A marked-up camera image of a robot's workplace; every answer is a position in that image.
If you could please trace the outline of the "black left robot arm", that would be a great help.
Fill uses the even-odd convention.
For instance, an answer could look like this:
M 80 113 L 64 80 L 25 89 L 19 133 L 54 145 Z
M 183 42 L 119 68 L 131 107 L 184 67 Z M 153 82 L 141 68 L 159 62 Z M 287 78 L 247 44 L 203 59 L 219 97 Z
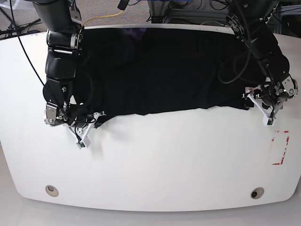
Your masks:
M 267 21 L 279 4 L 276 0 L 233 0 L 229 3 L 229 13 L 226 17 L 229 27 L 236 38 L 247 47 L 247 54 L 234 57 L 234 77 L 227 79 L 223 72 L 226 62 L 218 71 L 218 79 L 223 84 L 230 84 L 243 79 L 243 74 L 254 59 L 259 65 L 265 82 L 246 79 L 247 83 L 255 84 L 254 88 L 247 87 L 243 98 L 256 105 L 271 125 L 283 103 L 298 94 L 298 84 L 289 73 L 290 64 L 283 55 L 276 37 L 268 28 Z M 238 63 L 245 60 L 241 69 Z

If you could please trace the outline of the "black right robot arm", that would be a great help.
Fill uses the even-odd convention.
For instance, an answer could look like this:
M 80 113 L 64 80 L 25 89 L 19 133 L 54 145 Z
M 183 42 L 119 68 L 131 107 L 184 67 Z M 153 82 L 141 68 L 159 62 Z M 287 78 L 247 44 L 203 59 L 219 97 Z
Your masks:
M 91 128 L 100 126 L 105 113 L 98 103 L 103 92 L 99 80 L 84 65 L 85 27 L 74 0 L 35 0 L 33 6 L 47 27 L 45 122 L 67 126 L 80 147 L 87 147 Z

